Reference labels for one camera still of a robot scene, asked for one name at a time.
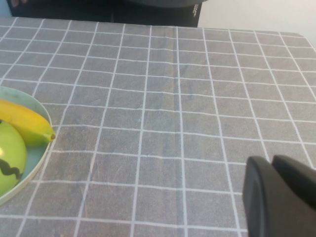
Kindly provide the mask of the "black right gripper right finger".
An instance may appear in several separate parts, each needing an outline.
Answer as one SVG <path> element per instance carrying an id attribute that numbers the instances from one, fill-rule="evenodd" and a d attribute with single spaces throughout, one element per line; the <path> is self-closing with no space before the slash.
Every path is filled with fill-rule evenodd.
<path id="1" fill-rule="evenodd" d="M 310 207 L 316 206 L 316 171 L 285 155 L 275 155 L 272 166 L 287 186 Z"/>

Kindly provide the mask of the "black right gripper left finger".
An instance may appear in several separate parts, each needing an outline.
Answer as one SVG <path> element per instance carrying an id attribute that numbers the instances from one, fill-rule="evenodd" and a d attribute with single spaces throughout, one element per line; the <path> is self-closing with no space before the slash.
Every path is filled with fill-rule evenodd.
<path id="1" fill-rule="evenodd" d="M 247 159 L 242 200 L 250 237 L 316 235 L 316 207 L 296 196 L 263 157 Z"/>

